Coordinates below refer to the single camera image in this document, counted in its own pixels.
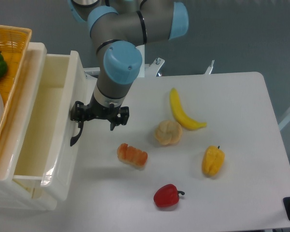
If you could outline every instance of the white table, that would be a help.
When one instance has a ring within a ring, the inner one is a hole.
[[[88,81],[88,99],[95,80]],[[153,138],[172,119],[168,93],[176,87],[187,114],[207,128],[183,131],[179,144]],[[52,212],[0,209],[0,231],[222,232],[290,227],[282,199],[290,196],[290,166],[262,75],[256,72],[138,78],[124,106],[126,126],[109,131],[85,122],[69,196]],[[149,157],[143,170],[118,161],[128,143]],[[214,178],[202,174],[203,153],[226,154]],[[186,194],[160,210],[155,192],[172,183]]]

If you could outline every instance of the yellow basket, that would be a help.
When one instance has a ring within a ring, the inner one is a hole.
[[[4,112],[0,123],[0,135],[8,117],[15,88],[32,30],[0,25],[0,51],[8,65],[7,74],[0,79],[0,94]]]

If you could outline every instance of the red bell pepper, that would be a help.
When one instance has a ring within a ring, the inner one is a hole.
[[[178,203],[178,194],[184,195],[185,193],[183,191],[177,191],[174,185],[168,184],[156,192],[154,202],[157,207],[169,207]]]

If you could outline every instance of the blue joint cap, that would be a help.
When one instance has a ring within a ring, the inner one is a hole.
[[[169,40],[185,35],[188,27],[189,17],[185,5],[182,2],[174,2],[173,22]]]
[[[75,8],[74,8],[74,6],[73,6],[73,4],[72,4],[72,0],[68,0],[68,5],[69,5],[69,8],[70,8],[70,10],[71,10],[71,13],[72,13],[74,19],[75,19],[77,22],[79,22],[79,23],[85,23],[86,21],[83,20],[83,19],[81,18],[81,16],[79,16],[79,14],[77,13],[77,11],[75,10]]]
[[[93,9],[87,19],[87,25],[88,25],[88,31],[89,34],[91,34],[91,29],[93,27],[93,25],[95,24],[95,22],[102,17],[103,15],[107,14],[107,13],[116,13],[118,14],[117,10],[115,10],[113,7],[111,6],[99,6],[95,9]]]
[[[120,85],[132,84],[142,65],[141,52],[127,41],[116,41],[106,50],[103,58],[106,74]]]

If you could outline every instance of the yellow banana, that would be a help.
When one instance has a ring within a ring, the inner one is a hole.
[[[206,127],[206,122],[198,122],[186,115],[180,103],[179,94],[175,88],[172,88],[170,92],[170,104],[174,118],[186,129],[196,130],[202,127]]]

